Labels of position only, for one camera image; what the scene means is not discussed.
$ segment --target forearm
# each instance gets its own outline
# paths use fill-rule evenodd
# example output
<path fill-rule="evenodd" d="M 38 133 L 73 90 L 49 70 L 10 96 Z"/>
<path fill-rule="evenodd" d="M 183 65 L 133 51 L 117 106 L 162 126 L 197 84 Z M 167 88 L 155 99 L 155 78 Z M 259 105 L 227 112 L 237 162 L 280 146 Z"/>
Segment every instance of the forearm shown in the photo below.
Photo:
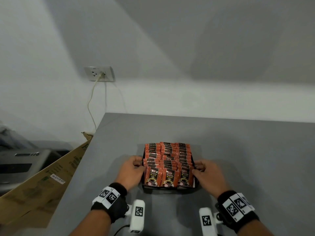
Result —
<path fill-rule="evenodd" d="M 273 234 L 258 220 L 253 220 L 244 225 L 238 236 L 273 236 Z"/>
<path fill-rule="evenodd" d="M 104 210 L 92 210 L 69 236 L 106 236 L 111 223 L 109 215 Z"/>

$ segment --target black tray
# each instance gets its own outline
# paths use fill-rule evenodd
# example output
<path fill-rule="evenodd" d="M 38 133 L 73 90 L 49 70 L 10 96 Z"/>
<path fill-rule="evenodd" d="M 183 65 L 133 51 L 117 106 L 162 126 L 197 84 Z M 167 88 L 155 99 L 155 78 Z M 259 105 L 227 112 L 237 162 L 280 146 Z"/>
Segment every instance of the black tray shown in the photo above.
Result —
<path fill-rule="evenodd" d="M 143 151 L 143 156 L 142 159 L 144 159 L 145 157 L 145 150 Z M 195 167 L 195 163 L 194 163 L 194 159 L 191 155 L 191 162 L 192 165 Z M 141 177 L 141 185 L 143 188 L 143 192 L 146 194 L 190 194 L 193 193 L 197 190 L 198 186 L 199 186 L 199 181 L 197 180 L 197 178 L 194 176 L 194 183 L 195 183 L 195 187 L 171 187 L 171 188 L 167 188 L 167 187 L 153 187 L 153 186 L 147 186 L 144 184 L 144 173 Z"/>

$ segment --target white power cord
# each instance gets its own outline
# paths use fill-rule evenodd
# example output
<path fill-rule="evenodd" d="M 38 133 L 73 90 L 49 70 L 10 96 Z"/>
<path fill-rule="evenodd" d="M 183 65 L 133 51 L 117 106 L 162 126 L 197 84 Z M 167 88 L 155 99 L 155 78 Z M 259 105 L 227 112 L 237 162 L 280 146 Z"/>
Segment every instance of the white power cord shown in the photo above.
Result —
<path fill-rule="evenodd" d="M 92 97 L 93 97 L 93 92 L 94 92 L 95 85 L 97 84 L 97 82 L 98 82 L 101 78 L 105 78 L 105 74 L 104 74 L 103 72 L 100 72 L 100 73 L 98 74 L 98 78 L 97 78 L 97 80 L 95 81 L 95 84 L 94 84 L 94 86 L 93 86 L 93 88 L 92 88 L 91 99 L 90 99 L 90 101 L 88 102 L 88 110 L 89 110 L 89 113 L 90 113 L 90 115 L 91 115 L 91 117 L 92 117 L 92 120 L 93 120 L 93 123 L 94 123 L 94 126 L 95 126 L 95 131 L 96 131 L 96 124 L 95 124 L 94 118 L 93 118 L 93 116 L 92 116 L 92 114 L 91 114 L 91 111 L 90 111 L 90 108 L 89 108 L 89 104 L 90 104 L 90 102 L 91 102 L 91 100 L 92 100 Z"/>

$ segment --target electrical outlet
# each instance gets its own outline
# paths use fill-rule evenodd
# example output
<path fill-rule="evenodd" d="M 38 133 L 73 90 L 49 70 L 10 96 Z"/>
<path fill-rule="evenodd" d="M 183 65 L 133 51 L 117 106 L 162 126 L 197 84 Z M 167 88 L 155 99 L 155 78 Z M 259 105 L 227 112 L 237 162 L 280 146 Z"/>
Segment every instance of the electrical outlet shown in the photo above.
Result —
<path fill-rule="evenodd" d="M 90 81 L 96 81 L 98 74 L 103 72 L 105 74 L 104 78 L 100 78 L 99 82 L 115 82 L 113 77 L 112 68 L 108 67 L 84 67 L 85 73 Z"/>

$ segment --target cardboard box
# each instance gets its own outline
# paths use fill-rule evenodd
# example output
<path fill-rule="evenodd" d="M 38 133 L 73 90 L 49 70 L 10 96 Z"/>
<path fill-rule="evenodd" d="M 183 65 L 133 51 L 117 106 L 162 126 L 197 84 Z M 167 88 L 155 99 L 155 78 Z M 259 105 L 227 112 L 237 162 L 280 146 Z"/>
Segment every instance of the cardboard box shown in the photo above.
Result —
<path fill-rule="evenodd" d="M 87 141 L 81 146 L 0 197 L 0 224 L 48 225 L 93 137 L 85 132 L 83 135 Z"/>

